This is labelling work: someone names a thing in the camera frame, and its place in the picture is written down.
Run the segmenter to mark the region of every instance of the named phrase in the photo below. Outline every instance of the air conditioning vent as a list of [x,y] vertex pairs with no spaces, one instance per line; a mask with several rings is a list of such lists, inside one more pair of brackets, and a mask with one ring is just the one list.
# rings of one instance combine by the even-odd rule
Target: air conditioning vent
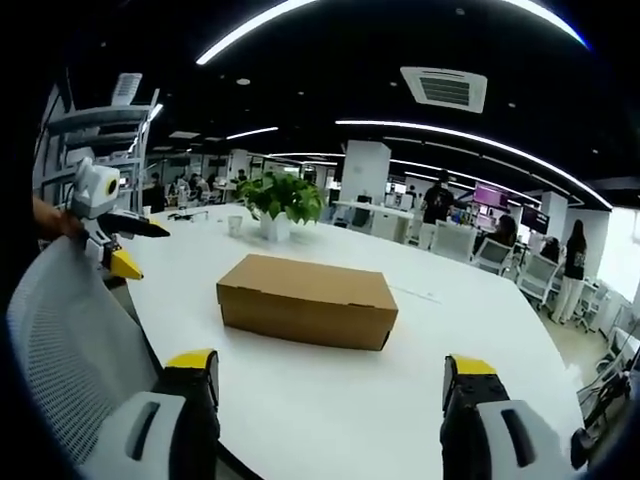
[[487,77],[441,68],[400,69],[416,102],[482,113]]

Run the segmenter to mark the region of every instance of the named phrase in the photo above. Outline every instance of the white round table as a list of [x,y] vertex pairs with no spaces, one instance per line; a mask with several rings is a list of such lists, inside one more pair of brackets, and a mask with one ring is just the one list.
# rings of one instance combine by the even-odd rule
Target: white round table
[[[509,395],[569,438],[582,416],[562,359],[516,286],[413,247],[329,225],[268,243],[235,205],[191,222],[155,215],[172,236],[123,241],[144,272],[129,289],[159,360],[220,355],[221,442],[265,480],[442,477],[444,359],[487,361]],[[227,217],[243,214],[242,238]],[[248,253],[383,272],[399,308],[381,352],[319,347],[225,328],[216,282]]]

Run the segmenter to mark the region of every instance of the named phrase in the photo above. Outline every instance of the ceiling light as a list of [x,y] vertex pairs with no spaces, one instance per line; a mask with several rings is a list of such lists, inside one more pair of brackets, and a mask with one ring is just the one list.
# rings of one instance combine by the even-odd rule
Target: ceiling light
[[344,157],[344,153],[270,153],[269,157]]
[[436,133],[444,133],[447,135],[453,135],[455,137],[466,138],[467,140],[473,140],[476,142],[484,143],[486,145],[490,145],[492,147],[496,147],[507,151],[509,153],[513,153],[515,155],[519,155],[527,160],[534,162],[541,167],[546,168],[547,170],[551,170],[552,172],[564,177],[565,179],[572,182],[577,187],[581,188],[585,192],[589,193],[592,197],[598,200],[602,205],[607,207],[608,209],[612,209],[613,205],[607,202],[600,194],[598,194],[595,190],[582,183],[580,180],[575,178],[573,175],[565,172],[564,170],[552,165],[544,160],[541,160],[537,157],[534,157],[531,154],[523,152],[522,150],[518,150],[517,148],[510,147],[509,145],[505,145],[504,143],[496,142],[495,140],[490,140],[488,138],[480,137],[478,135],[472,135],[470,133],[459,132],[457,130],[450,130],[448,128],[434,127],[431,125],[421,125],[416,123],[406,123],[406,122],[384,122],[378,120],[338,120],[336,121],[337,125],[376,125],[376,126],[385,126],[385,127],[399,127],[399,128],[412,128],[417,130],[427,130]]
[[227,137],[225,140],[233,140],[234,138],[248,137],[249,135],[257,135],[258,133],[274,132],[278,127],[261,128],[260,130],[252,130],[250,132],[237,133]]
[[281,3],[280,5],[276,5],[273,8],[253,17],[251,20],[236,28],[233,32],[228,34],[218,43],[209,48],[198,60],[196,63],[198,65],[204,65],[209,62],[212,58],[219,55],[222,51],[227,49],[230,45],[240,40],[242,37],[255,30],[256,28],[264,25],[267,22],[270,22],[274,18],[279,17],[280,15],[284,15],[287,12],[295,10],[297,8],[303,7],[308,3],[313,3],[317,0],[287,0],[286,2]]
[[149,115],[149,121],[152,121],[154,118],[158,116],[163,106],[164,105],[162,105],[161,103],[156,103],[156,106],[153,107],[153,110],[151,111],[151,115]]
[[169,135],[169,138],[194,138],[198,135],[200,134],[195,132],[181,132],[180,130],[176,130],[171,135]]
[[520,7],[526,10],[529,13],[533,13],[534,15],[546,20],[553,26],[559,28],[564,33],[570,35],[575,38],[578,42],[585,46],[585,48],[589,48],[587,43],[578,35],[578,33],[569,26],[564,20],[558,17],[555,13],[547,10],[544,7],[541,7],[537,3],[532,2],[531,0],[502,0],[503,2],[510,3],[511,5],[515,5],[516,7]]
[[316,161],[316,160],[314,160],[312,162],[302,162],[302,163],[303,163],[303,165],[333,165],[333,166],[338,164],[338,162],[320,162],[320,161]]
[[499,189],[504,190],[506,192],[513,193],[514,195],[518,195],[519,197],[526,198],[527,200],[529,200],[531,202],[534,202],[536,204],[540,203],[539,200],[536,200],[533,197],[529,197],[528,195],[525,195],[524,193],[518,192],[518,191],[513,190],[513,189],[511,189],[509,187],[505,187],[503,185],[500,185],[499,183],[490,182],[490,181],[484,180],[482,178],[474,177],[473,175],[467,175],[466,173],[454,172],[453,170],[448,170],[448,169],[444,169],[444,168],[440,168],[440,167],[434,167],[433,165],[424,165],[422,163],[406,162],[404,160],[391,159],[390,162],[391,163],[400,163],[402,165],[411,165],[412,167],[429,168],[431,170],[438,170],[438,171],[447,170],[450,174],[455,175],[457,177],[468,178],[469,180],[475,180],[476,182],[480,182],[480,183],[484,183],[484,184],[487,184],[487,185],[491,185],[493,187],[499,188]]

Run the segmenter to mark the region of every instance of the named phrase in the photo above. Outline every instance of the mesh chair back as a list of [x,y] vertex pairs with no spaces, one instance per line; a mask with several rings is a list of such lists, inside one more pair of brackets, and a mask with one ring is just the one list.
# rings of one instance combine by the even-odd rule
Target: mesh chair back
[[541,283],[548,283],[556,272],[558,265],[540,255],[531,255],[527,264],[526,275]]
[[67,238],[29,267],[7,320],[34,403],[70,458],[83,463],[102,421],[156,381],[143,332]]
[[437,222],[431,252],[461,262],[471,259],[476,230],[452,223]]
[[510,251],[511,247],[502,245],[490,238],[485,238],[480,250],[478,250],[478,257],[482,260],[501,264],[506,260]]

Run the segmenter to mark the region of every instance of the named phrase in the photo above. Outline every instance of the white pants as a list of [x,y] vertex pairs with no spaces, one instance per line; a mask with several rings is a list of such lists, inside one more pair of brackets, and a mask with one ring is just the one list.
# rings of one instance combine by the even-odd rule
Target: white pants
[[422,250],[431,249],[433,238],[436,234],[436,226],[430,223],[423,223],[420,228],[420,240],[418,241],[418,247]]
[[562,277],[562,287],[560,287],[560,295],[556,300],[556,309],[551,319],[554,322],[566,322],[573,315],[580,295],[582,295],[582,287],[584,282],[575,278]]

